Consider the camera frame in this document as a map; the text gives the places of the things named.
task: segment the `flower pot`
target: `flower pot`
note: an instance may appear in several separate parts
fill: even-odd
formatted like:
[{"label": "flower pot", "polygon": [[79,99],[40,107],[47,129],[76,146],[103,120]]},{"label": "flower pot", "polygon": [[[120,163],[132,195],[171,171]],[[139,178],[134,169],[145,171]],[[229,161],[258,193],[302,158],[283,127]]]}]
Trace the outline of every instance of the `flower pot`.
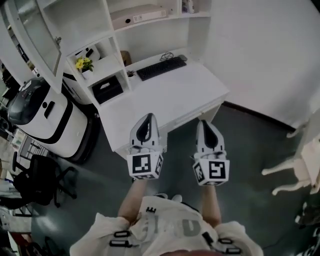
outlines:
[{"label": "flower pot", "polygon": [[84,79],[89,80],[90,78],[92,78],[93,76],[93,72],[91,72],[89,69],[87,69],[86,71],[82,70],[82,76]]}]

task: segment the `baseboard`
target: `baseboard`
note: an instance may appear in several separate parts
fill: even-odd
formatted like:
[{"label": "baseboard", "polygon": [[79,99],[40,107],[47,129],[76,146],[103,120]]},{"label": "baseboard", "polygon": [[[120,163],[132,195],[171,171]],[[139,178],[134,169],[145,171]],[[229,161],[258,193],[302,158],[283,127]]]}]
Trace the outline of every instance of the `baseboard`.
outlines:
[{"label": "baseboard", "polygon": [[261,114],[259,112],[251,110],[251,109],[246,108],[244,106],[240,106],[240,105],[228,102],[228,101],[225,101],[224,103],[222,103],[222,105],[225,106],[225,107],[231,108],[231,109],[235,109],[235,110],[250,114],[250,115],[252,115],[252,116],[254,116],[256,118],[260,118],[260,119],[262,119],[264,121],[272,123],[272,124],[274,124],[276,126],[279,126],[279,127],[283,128],[283,129],[286,129],[288,132],[294,132],[296,130],[295,128],[293,128],[290,125],[285,124],[284,122],[278,121],[278,120],[276,120],[276,119],[274,119],[274,118],[272,118],[270,116],[267,116],[265,114]]}]

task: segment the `potted plant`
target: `potted plant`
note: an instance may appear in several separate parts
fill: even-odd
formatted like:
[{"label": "potted plant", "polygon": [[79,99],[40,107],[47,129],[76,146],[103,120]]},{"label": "potted plant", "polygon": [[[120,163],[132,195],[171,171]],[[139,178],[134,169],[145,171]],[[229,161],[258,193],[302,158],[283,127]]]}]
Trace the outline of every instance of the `potted plant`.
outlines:
[{"label": "potted plant", "polygon": [[91,59],[87,57],[82,58],[81,56],[76,60],[75,67],[82,73],[82,76],[84,77],[84,79],[91,78],[93,74],[93,67],[94,67],[94,65],[92,65]]}]

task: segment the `black tissue box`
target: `black tissue box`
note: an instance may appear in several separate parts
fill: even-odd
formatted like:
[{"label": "black tissue box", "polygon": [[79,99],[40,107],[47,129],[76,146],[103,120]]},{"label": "black tissue box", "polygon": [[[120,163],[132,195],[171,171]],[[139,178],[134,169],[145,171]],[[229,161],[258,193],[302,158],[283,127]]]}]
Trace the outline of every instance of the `black tissue box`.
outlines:
[{"label": "black tissue box", "polygon": [[124,92],[115,75],[92,86],[92,91],[99,104],[102,104]]}]

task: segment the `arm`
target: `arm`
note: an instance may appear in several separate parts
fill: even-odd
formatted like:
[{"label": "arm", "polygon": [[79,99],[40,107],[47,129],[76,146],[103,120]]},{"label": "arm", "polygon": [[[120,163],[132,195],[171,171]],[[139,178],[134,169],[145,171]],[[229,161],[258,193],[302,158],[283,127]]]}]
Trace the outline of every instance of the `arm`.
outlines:
[{"label": "arm", "polygon": [[202,217],[213,228],[221,224],[220,207],[214,186],[202,187]]},{"label": "arm", "polygon": [[120,206],[118,217],[125,218],[130,224],[137,219],[142,198],[145,195],[147,182],[147,180],[136,180],[131,185],[130,190]]}]

